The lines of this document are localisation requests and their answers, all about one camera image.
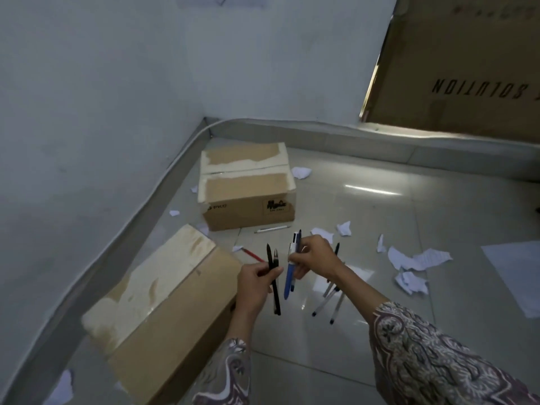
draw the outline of brown cardboard box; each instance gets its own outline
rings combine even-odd
[[[540,142],[540,0],[400,0],[363,120]]]
[[[187,391],[225,337],[240,268],[185,225],[83,316],[135,404]]]
[[[294,220],[296,185],[285,144],[204,150],[198,202],[212,231]]]

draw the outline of hand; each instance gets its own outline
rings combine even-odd
[[[293,253],[289,261],[296,263],[294,278],[301,279],[310,270],[335,282],[338,271],[345,267],[343,262],[334,254],[328,240],[319,234],[304,237],[300,241],[301,253]]]
[[[283,272],[283,267],[268,270],[268,263],[245,264],[238,274],[238,292],[235,312],[255,321],[265,305],[272,281]]]

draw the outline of tile floor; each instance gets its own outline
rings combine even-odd
[[[211,147],[237,141],[215,138]],[[287,255],[293,231],[313,227],[335,231],[350,220],[352,237],[341,242],[340,257],[374,271],[369,283],[388,298],[415,310],[478,354],[540,392],[540,320],[527,320],[480,246],[540,239],[540,185],[496,177],[431,170],[396,163],[289,149],[291,166],[313,169],[297,180],[297,214],[290,229],[253,234],[256,227],[211,233],[226,249],[242,245],[263,256],[266,243]],[[195,165],[140,250],[132,268],[183,224],[203,222],[196,195]],[[373,193],[358,188],[388,192]],[[171,217],[168,210],[179,210]],[[430,295],[408,296],[395,284],[388,258],[375,251],[384,233],[387,246],[412,255],[430,247],[449,251],[454,260],[428,269]],[[251,262],[243,253],[238,258]],[[382,404],[374,388],[368,327],[347,299],[333,326],[334,303],[311,316],[322,296],[313,291],[316,276],[297,282],[282,315],[269,299],[253,336],[253,400],[260,405]],[[280,294],[284,281],[280,282]],[[129,405],[114,390],[114,377],[98,351],[85,340],[74,354],[73,405]]]

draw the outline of wall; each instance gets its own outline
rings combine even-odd
[[[0,0],[0,400],[203,117],[174,0]]]
[[[178,10],[206,115],[357,124],[395,1]]]

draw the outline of sleeve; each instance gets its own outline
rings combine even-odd
[[[388,404],[540,404],[540,397],[395,302],[375,311],[370,343]]]
[[[247,405],[250,374],[246,343],[239,339],[223,341],[180,403]]]

